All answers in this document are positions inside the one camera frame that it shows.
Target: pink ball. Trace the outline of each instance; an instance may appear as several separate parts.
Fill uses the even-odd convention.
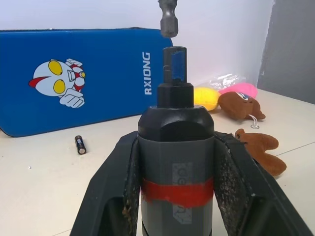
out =
[[[220,94],[224,94],[227,92],[241,92],[252,98],[256,98],[257,93],[258,93],[257,88],[254,85],[249,84],[249,83],[235,84],[219,91]]]

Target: stuffed animal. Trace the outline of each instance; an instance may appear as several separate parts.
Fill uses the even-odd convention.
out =
[[[205,107],[207,111],[212,111],[218,107],[220,95],[212,88],[195,87],[193,91],[194,104]]]
[[[239,129],[235,137],[245,143],[247,151],[270,175],[278,176],[286,170],[286,164],[276,156],[265,153],[267,150],[276,149],[279,142],[267,134],[245,133]]]
[[[243,93],[227,92],[219,97],[218,103],[221,109],[229,117],[235,120],[239,119],[265,119],[266,116],[260,110],[260,104]]]
[[[241,92],[252,98],[256,98],[258,93],[257,88],[250,83],[238,83],[219,91],[220,94],[225,94],[227,92]]]

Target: cartoon character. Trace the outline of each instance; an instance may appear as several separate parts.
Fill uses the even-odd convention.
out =
[[[73,59],[65,63],[52,59],[36,68],[29,85],[46,96],[59,97],[62,105],[79,108],[84,105],[81,93],[84,83],[82,63]]]

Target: cartoon hand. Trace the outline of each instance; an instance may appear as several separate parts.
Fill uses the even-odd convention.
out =
[[[77,65],[79,67],[81,67],[83,64],[77,60],[73,60],[73,59],[67,59],[66,62],[65,62],[68,66],[71,66],[71,65]]]
[[[65,95],[60,98],[60,104],[66,105],[67,107],[79,108],[84,104],[83,94],[68,88]]]

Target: yellow eye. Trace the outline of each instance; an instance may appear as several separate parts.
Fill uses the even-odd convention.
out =
[[[55,75],[61,75],[63,73],[63,68],[56,60],[50,61],[48,67]]]
[[[65,90],[65,84],[63,80],[57,80],[54,84],[54,91],[58,94],[63,93]]]

